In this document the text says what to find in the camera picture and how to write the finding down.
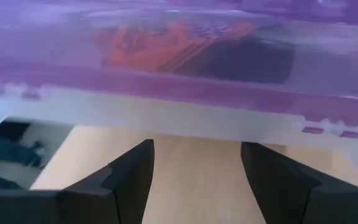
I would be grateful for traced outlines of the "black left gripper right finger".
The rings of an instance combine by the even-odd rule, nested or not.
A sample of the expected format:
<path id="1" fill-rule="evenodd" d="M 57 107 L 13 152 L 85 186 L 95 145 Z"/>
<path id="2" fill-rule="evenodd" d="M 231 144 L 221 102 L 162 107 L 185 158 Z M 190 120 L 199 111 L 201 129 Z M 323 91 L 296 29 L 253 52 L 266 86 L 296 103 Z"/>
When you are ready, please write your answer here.
<path id="1" fill-rule="evenodd" d="M 257 143 L 241 143 L 241 160 L 267 223 L 343 223 L 323 194 L 355 192 L 355 185 Z"/>

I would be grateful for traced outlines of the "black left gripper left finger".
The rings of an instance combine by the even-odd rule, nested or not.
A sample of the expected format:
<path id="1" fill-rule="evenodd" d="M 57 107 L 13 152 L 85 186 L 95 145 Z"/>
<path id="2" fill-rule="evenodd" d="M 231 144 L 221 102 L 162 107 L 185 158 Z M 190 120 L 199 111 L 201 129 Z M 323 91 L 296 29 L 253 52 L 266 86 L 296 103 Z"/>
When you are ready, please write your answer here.
<path id="1" fill-rule="evenodd" d="M 59 194 L 63 223 L 141 224 L 154 174 L 154 141 L 146 139 Z"/>

